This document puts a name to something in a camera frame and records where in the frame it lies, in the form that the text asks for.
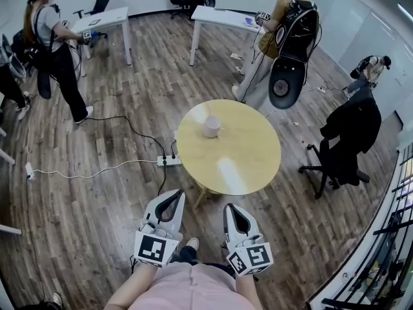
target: black backpack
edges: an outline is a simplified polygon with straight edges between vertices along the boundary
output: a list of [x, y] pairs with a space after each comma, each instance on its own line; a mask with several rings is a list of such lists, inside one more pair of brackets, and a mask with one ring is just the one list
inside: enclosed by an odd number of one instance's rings
[[365, 59], [362, 59], [358, 66], [350, 73], [350, 77], [352, 79], [359, 79], [361, 74], [363, 73], [364, 70], [366, 70], [368, 64], [370, 63], [370, 59], [374, 55], [367, 56]]
[[291, 0], [291, 9], [276, 30], [275, 42], [279, 56], [307, 63], [316, 46], [318, 29], [316, 4]]

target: black pants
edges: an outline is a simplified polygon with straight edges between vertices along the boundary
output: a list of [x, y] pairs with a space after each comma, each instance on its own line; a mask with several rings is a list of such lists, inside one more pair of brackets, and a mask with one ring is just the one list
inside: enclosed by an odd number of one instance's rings
[[50, 66], [50, 74], [57, 79], [60, 91], [70, 107], [74, 121], [86, 118], [86, 105], [77, 87], [77, 79], [73, 66], [72, 54], [65, 43], [52, 53], [53, 63]]
[[0, 92], [5, 95], [5, 98], [15, 101], [19, 108], [25, 108], [25, 97], [21, 93], [19, 85], [15, 82], [8, 65], [0, 67], [0, 81]]
[[[196, 265], [200, 263], [200, 261], [197, 260], [196, 250], [187, 245], [181, 249], [181, 251], [179, 252], [179, 255], [175, 254], [172, 257], [172, 260], [170, 262], [171, 263], [174, 263], [174, 262], [189, 263], [190, 265]], [[234, 270], [229, 266], [225, 266], [225, 265], [218, 264], [218, 263], [204, 263], [204, 264], [217, 267], [218, 269], [221, 269], [224, 272], [228, 273], [232, 278], [235, 277]]]

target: woman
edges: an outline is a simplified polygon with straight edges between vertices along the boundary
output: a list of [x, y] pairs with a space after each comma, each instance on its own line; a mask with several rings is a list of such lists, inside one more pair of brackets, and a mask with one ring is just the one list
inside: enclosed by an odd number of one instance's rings
[[199, 240], [190, 239], [164, 269], [139, 264], [105, 310], [263, 310], [253, 276], [233, 279], [221, 266], [198, 263], [198, 248]]
[[[47, 66], [47, 71], [56, 78], [62, 95], [69, 104], [74, 121], [80, 124], [91, 115], [93, 107], [86, 107], [79, 93], [72, 55], [65, 40], [74, 39], [82, 43], [83, 36], [71, 32], [61, 24], [59, 15], [53, 7], [49, 6], [51, 2], [52, 0], [28, 0], [23, 39], [28, 47], [38, 42], [47, 49], [51, 48], [52, 60]], [[52, 40], [50, 47], [52, 32], [57, 38]]]
[[278, 49], [274, 40], [275, 31], [284, 15], [290, 10], [290, 4], [291, 0], [277, 0], [271, 20], [259, 19], [257, 22], [267, 32], [259, 42], [258, 47], [254, 47], [254, 57], [251, 56], [251, 64], [248, 66], [244, 81], [239, 86], [232, 87], [232, 93], [237, 101], [244, 101], [247, 91], [248, 93], [254, 91], [258, 83], [269, 73], [272, 63], [278, 57]]

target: white power strip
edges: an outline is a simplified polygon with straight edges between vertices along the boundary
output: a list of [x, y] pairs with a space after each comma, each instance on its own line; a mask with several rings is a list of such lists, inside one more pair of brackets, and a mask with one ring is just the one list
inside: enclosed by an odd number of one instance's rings
[[[163, 159], [162, 156], [157, 157], [157, 164], [158, 164], [159, 167], [163, 167], [163, 161], [164, 161], [164, 159]], [[179, 158], [178, 155], [175, 155], [175, 158], [172, 158], [172, 155], [168, 155], [166, 157], [165, 161], [166, 161], [167, 166], [181, 165], [182, 164], [181, 159]]]

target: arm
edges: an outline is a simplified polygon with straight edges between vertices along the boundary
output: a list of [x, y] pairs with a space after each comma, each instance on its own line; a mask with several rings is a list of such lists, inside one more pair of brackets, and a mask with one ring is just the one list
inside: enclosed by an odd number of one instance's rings
[[260, 19], [258, 25], [262, 25], [267, 32], [274, 32], [277, 30], [279, 22], [283, 19], [285, 15], [285, 0], [277, 0], [276, 7], [271, 14], [271, 20], [264, 21]]
[[237, 293], [244, 296], [254, 306], [256, 310], [263, 310], [259, 301], [257, 289], [253, 276], [237, 276], [236, 279]]
[[154, 279], [157, 267], [139, 264], [135, 273], [109, 299], [104, 310], [126, 310], [146, 292]]
[[62, 23], [60, 22], [58, 22], [58, 24], [56, 24], [53, 27], [53, 31], [59, 38], [64, 39], [64, 40], [67, 40], [67, 39], [73, 39], [77, 41], [83, 40], [83, 36], [81, 34], [73, 33], [72, 31], [67, 29], [65, 26], [63, 26]]

